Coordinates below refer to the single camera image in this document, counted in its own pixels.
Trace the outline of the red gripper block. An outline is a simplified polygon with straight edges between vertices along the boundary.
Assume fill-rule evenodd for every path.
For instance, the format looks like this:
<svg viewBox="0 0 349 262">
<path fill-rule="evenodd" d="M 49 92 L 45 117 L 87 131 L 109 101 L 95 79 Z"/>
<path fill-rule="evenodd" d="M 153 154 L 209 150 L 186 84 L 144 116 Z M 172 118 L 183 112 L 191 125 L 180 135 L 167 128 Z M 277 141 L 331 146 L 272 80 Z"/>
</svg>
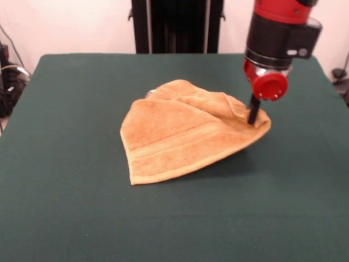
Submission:
<svg viewBox="0 0 349 262">
<path fill-rule="evenodd" d="M 260 100 L 275 101 L 287 92 L 289 68 L 262 67 L 245 58 L 243 69 L 252 90 L 248 106 L 248 124 L 254 125 L 260 109 Z"/>
</svg>

